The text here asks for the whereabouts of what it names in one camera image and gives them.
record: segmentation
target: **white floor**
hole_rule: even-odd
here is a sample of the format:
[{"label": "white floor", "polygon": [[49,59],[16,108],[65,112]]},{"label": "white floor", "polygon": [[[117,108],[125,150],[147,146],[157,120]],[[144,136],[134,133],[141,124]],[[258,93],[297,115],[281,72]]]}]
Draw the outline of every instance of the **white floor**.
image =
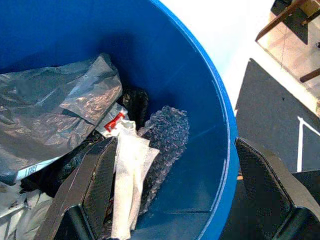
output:
[{"label": "white floor", "polygon": [[[309,51],[312,52],[311,58],[307,54],[300,54],[301,58],[296,61],[298,64],[291,64],[289,60],[292,59],[292,49],[299,46],[294,39],[295,36],[290,34],[282,23],[272,30],[275,32],[272,37],[264,36],[264,39],[259,41],[265,50],[254,41],[258,32],[274,17],[270,14],[274,0],[161,1],[180,18],[203,45],[222,77],[234,110],[248,60],[253,58],[300,102],[316,113],[320,80],[313,79],[303,85],[297,81],[297,77],[301,76],[290,74],[285,66],[296,71],[302,69],[305,72],[309,71],[317,65],[316,56],[320,56],[320,51],[313,53],[314,49],[311,49]],[[317,28],[315,23],[309,26],[310,29]],[[313,35],[309,35],[312,38],[311,42],[317,40],[318,34],[320,41],[320,31],[315,31]]]}]

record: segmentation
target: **white tape line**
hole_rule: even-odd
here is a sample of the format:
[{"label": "white tape line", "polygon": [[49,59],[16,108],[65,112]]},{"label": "white tape line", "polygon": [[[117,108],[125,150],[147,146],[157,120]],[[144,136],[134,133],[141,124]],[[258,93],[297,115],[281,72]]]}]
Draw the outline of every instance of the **white tape line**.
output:
[{"label": "white tape line", "polygon": [[296,160],[296,171],[299,173],[302,171],[302,156],[304,146],[304,126],[308,127],[312,132],[320,137],[320,132],[315,130],[310,124],[308,124],[302,117],[298,116],[299,120],[299,137],[298,137],[298,156]]}]

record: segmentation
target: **blue trash bin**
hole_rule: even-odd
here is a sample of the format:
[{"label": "blue trash bin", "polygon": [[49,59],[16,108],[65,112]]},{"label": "blue trash bin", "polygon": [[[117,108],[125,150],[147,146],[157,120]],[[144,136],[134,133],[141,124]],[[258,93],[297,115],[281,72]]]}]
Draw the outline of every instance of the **blue trash bin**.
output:
[{"label": "blue trash bin", "polygon": [[157,0],[0,1],[0,72],[111,55],[124,85],[145,89],[150,113],[188,112],[187,150],[132,239],[218,239],[236,187],[236,121],[204,49]]}]

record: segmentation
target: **bubble wrap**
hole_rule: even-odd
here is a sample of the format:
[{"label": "bubble wrap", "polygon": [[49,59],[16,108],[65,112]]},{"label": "bubble wrap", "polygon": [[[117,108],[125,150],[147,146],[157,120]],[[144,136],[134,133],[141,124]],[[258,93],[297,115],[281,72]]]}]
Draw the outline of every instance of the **bubble wrap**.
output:
[{"label": "bubble wrap", "polygon": [[186,150],[189,136],[187,112],[164,106],[151,115],[138,135],[150,140],[151,148],[160,150],[144,180],[140,208],[140,214],[144,214],[173,163]]}]

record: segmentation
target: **plastic packaging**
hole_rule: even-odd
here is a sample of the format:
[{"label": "plastic packaging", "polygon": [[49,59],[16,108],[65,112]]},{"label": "plastic packaging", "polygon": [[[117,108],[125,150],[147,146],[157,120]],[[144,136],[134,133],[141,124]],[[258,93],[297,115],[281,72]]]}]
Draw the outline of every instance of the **plastic packaging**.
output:
[{"label": "plastic packaging", "polygon": [[0,74],[0,181],[13,184],[71,152],[121,94],[106,54]]},{"label": "plastic packaging", "polygon": [[137,135],[134,121],[120,120],[110,135],[118,138],[111,237],[127,240],[136,228],[144,179],[159,150]]},{"label": "plastic packaging", "polygon": [[151,115],[138,135],[150,140],[151,148],[160,150],[144,180],[140,209],[143,214],[148,211],[173,163],[186,150],[189,136],[187,112],[164,106]]},{"label": "plastic packaging", "polygon": [[72,152],[66,154],[58,161],[41,172],[41,174],[30,176],[32,182],[38,184],[41,190],[55,196],[61,184],[80,165],[84,155],[92,148],[95,143],[103,141],[105,138],[96,130],[92,133]]},{"label": "plastic packaging", "polygon": [[0,182],[1,240],[32,240],[45,219],[52,198],[40,190],[20,193],[18,181],[13,186]]},{"label": "plastic packaging", "polygon": [[128,118],[128,111],[118,103],[115,103],[112,105],[110,111],[105,115],[105,117],[102,119],[102,121],[99,123],[98,126],[96,126],[95,130],[97,130],[100,134],[102,134],[104,137],[109,135],[110,131],[107,130],[106,126],[111,123],[119,113],[123,114],[123,118],[125,120],[129,120]]}]

